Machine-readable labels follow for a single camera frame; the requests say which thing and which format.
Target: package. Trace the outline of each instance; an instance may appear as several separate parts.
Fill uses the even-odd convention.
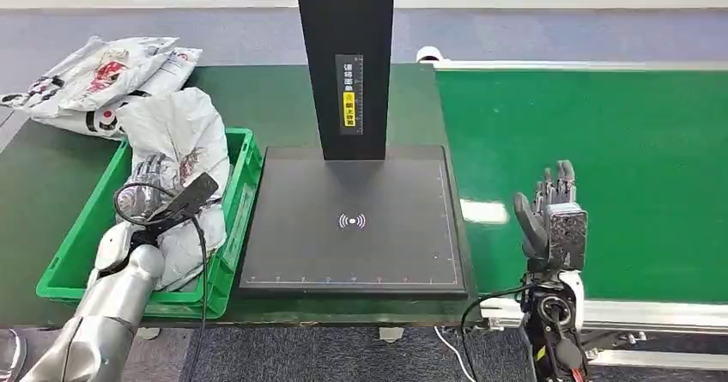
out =
[[[83,135],[100,136],[112,140],[124,138],[118,125],[116,109],[138,97],[152,94],[170,94],[180,90],[195,69],[202,54],[200,49],[175,47],[167,61],[144,84],[121,100],[104,105],[91,112],[67,110],[54,118],[33,117],[36,121]]]
[[[92,112],[137,90],[169,58],[171,37],[133,37],[105,42],[92,37],[33,83],[25,94],[0,103],[33,118],[55,118],[68,111]]]
[[[143,181],[179,193],[200,174],[218,184],[210,199],[222,197],[230,160],[225,126],[210,97],[198,88],[136,98],[116,111],[132,148],[132,175],[127,183]],[[123,211],[148,216],[169,200],[149,188],[130,188],[119,198]],[[219,203],[197,216],[204,231],[207,259],[225,243],[225,220]],[[184,286],[202,269],[197,231],[191,221],[173,227],[158,239],[165,270],[157,289]]]

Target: wireless charging symbol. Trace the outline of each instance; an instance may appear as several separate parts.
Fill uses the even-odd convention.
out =
[[[356,217],[350,217],[344,213],[339,216],[339,227],[345,229],[349,226],[357,226],[359,229],[363,229],[367,225],[367,218],[363,214],[359,214]]]

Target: black scanning pad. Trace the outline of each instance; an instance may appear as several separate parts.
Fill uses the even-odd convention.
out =
[[[383,161],[268,148],[240,293],[466,297],[455,217],[440,146]]]

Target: black pole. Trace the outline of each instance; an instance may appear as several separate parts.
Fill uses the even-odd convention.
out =
[[[298,0],[326,160],[385,158],[394,0]]]

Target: floor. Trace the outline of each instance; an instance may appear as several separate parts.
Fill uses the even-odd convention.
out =
[[[77,10],[0,12],[0,94],[26,86],[86,39],[175,35],[204,49],[202,65],[304,64],[296,9]],[[728,61],[725,11],[487,11],[399,10],[392,59],[413,61],[424,45],[460,60]],[[0,110],[0,151],[25,117]],[[23,330],[29,363],[54,331]],[[407,329],[402,341],[381,342],[374,328],[214,329],[205,335],[196,380],[227,381],[465,381],[453,355],[432,328]],[[165,329],[135,341],[124,381],[176,382],[189,372],[194,330]],[[454,341],[455,335],[448,339]],[[513,332],[471,340],[481,380],[529,380],[525,346]],[[696,346],[707,353],[725,340]],[[726,381],[725,373],[602,368],[595,380]]]

